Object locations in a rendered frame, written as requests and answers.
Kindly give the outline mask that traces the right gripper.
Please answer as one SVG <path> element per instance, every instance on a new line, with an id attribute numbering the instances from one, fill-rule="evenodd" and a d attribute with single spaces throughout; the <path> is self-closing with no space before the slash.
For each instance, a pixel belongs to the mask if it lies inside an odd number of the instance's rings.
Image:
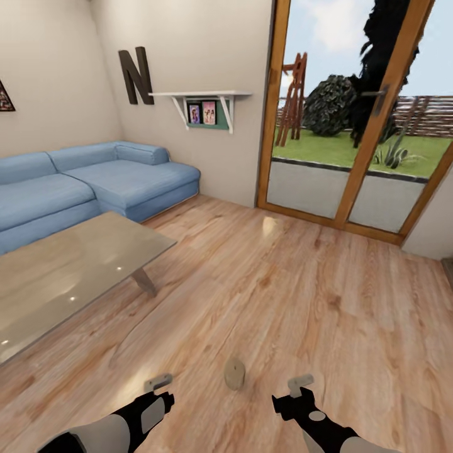
<path id="1" fill-rule="evenodd" d="M 297 419 L 297 412 L 301 405 L 315 406 L 312 392 L 309 389 L 302 389 L 301 397 L 293 398 L 290 395 L 276 398 L 272 396 L 272 402 L 276 413 L 281 413 L 281 417 L 284 421 Z"/>

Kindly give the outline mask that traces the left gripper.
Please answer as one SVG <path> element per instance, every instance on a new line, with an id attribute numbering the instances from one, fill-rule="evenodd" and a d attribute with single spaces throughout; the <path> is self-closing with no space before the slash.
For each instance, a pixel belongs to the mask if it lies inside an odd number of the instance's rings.
<path id="1" fill-rule="evenodd" d="M 166 391 L 162 394 L 158 394 L 158 396 L 161 396 L 163 398 L 165 404 L 165 413 L 168 413 L 171 410 L 172 405 L 174 405 L 173 394 L 169 394 L 169 392 Z"/>

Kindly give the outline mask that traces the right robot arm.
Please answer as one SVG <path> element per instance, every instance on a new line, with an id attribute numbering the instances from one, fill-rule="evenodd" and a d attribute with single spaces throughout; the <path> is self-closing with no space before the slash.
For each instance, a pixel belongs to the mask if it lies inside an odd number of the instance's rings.
<path id="1" fill-rule="evenodd" d="M 309 453 L 401 453 L 372 444 L 350 427 L 342 427 L 330 421 L 327 415 L 314 404 L 312 392 L 301 389 L 314 383 L 312 374 L 288 380 L 290 395 L 276 398 L 272 402 L 276 413 L 284 421 L 294 418 L 303 429 L 303 438 Z"/>

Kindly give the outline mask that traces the pillar candle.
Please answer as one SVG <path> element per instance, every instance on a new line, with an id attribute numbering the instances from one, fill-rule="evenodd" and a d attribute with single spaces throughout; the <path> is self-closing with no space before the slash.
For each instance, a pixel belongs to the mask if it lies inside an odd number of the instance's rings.
<path id="1" fill-rule="evenodd" d="M 243 388 L 245 381 L 245 367 L 238 359 L 231 359 L 225 366 L 226 386 L 232 391 Z"/>

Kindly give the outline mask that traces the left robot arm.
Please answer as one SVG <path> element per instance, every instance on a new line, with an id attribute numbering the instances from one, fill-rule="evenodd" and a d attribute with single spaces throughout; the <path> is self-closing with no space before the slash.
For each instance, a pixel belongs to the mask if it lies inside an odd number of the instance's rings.
<path id="1" fill-rule="evenodd" d="M 174 405 L 168 391 L 154 394 L 172 381 L 170 373 L 145 381 L 143 395 L 134 402 L 88 425 L 59 432 L 33 453 L 134 453 Z"/>

